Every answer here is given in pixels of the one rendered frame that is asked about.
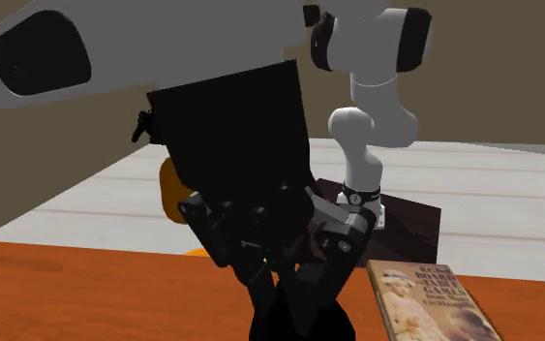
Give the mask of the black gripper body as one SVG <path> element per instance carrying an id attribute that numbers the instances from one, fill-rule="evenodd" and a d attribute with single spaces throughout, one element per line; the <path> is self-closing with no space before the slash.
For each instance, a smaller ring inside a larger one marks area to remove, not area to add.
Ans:
<path id="1" fill-rule="evenodd" d="M 132 140 L 167 149 L 199 197 L 179 204 L 198 229 L 305 233 L 313 216 L 310 146 L 297 64 L 282 61 L 154 90 Z"/>

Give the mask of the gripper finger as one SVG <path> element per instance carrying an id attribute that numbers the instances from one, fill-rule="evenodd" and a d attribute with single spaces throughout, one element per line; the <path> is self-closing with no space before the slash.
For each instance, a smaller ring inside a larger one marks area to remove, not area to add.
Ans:
<path id="1" fill-rule="evenodd" d="M 291 319 L 298 333 L 307 333 L 320 308 L 333 304 L 362 256 L 377 216 L 361 206 L 338 205 L 304 190 L 306 222 L 313 232 L 285 251 L 280 268 Z"/>
<path id="2" fill-rule="evenodd" d="M 254 307 L 250 333 L 261 333 L 263 320 L 276 296 L 269 264 L 261 247 L 246 242 L 232 227 L 232 204 L 227 201 L 212 210 L 199 192 L 177 204 L 186 223 L 217 267 L 230 266 L 244 285 Z"/>

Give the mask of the orange rounded object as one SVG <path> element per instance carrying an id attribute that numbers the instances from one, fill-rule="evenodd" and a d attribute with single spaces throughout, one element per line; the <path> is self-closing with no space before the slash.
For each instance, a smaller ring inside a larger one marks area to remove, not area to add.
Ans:
<path id="1" fill-rule="evenodd" d="M 163 160 L 159 170 L 160 194 L 163 211 L 166 217 L 175 225 L 181 226 L 189 237 L 197 242 L 191 229 L 180 213 L 177 204 L 192 194 L 192 190 L 185 187 L 176 173 L 176 169 L 170 157 Z"/>

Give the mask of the dark brown robot stand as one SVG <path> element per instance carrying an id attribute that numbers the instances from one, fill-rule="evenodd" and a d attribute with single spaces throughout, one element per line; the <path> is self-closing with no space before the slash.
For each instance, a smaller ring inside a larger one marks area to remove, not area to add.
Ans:
<path id="1" fill-rule="evenodd" d="M 430 205 L 383 195 L 385 226 L 373 231 L 366 241 L 363 255 L 356 264 L 363 267 L 368 260 L 435 264 L 438 256 L 440 210 Z M 354 235 L 358 241 L 365 237 L 367 220 L 374 215 L 359 206 L 336 208 L 337 219 L 321 216 L 308 226 L 315 233 L 322 223 L 336 226 L 341 232 Z"/>

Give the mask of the tan book with woman cover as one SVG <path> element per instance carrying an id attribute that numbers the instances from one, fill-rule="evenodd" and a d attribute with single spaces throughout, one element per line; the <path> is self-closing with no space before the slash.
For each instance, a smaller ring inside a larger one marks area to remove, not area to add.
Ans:
<path id="1" fill-rule="evenodd" d="M 503 341 L 449 266 L 366 263 L 389 341 Z"/>

